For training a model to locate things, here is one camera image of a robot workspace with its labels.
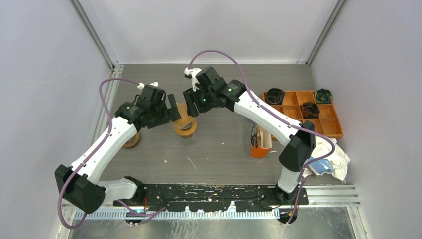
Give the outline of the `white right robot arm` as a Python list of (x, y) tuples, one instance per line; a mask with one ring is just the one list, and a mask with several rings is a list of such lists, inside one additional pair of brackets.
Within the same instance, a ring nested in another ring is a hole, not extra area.
[(214, 67), (186, 68), (184, 75), (192, 81), (191, 88), (183, 92), (189, 116), (197, 117), (213, 108), (227, 108), (255, 122), (284, 147), (279, 156), (282, 169), (276, 197), (281, 204), (291, 203), (296, 197), (301, 168), (315, 148), (315, 136), (309, 133), (314, 131), (314, 125), (280, 113), (248, 92), (239, 80), (226, 82)]

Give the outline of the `glass carafe with brown collar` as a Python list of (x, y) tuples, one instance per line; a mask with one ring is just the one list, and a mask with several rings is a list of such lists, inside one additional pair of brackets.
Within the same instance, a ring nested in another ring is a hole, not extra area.
[(189, 139), (189, 138), (193, 137), (193, 134), (180, 135), (180, 137), (183, 138), (183, 139)]

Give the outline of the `brown paper coffee filter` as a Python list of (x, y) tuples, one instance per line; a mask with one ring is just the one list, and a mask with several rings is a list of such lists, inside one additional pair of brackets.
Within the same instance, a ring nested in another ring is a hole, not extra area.
[(174, 128), (179, 130), (189, 130), (193, 126), (193, 117), (187, 114), (186, 103), (177, 103), (177, 107), (181, 116), (180, 120), (174, 122)]

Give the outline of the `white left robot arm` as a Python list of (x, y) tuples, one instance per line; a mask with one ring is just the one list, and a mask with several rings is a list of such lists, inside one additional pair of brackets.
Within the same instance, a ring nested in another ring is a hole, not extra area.
[(124, 144), (142, 128), (181, 119), (173, 94), (167, 94), (156, 82), (140, 83), (138, 87), (141, 93), (117, 109), (101, 137), (70, 166), (60, 165), (55, 171), (61, 197), (87, 214), (103, 203), (117, 200), (134, 206), (144, 203), (146, 190), (141, 181), (130, 176), (100, 181), (100, 177)]

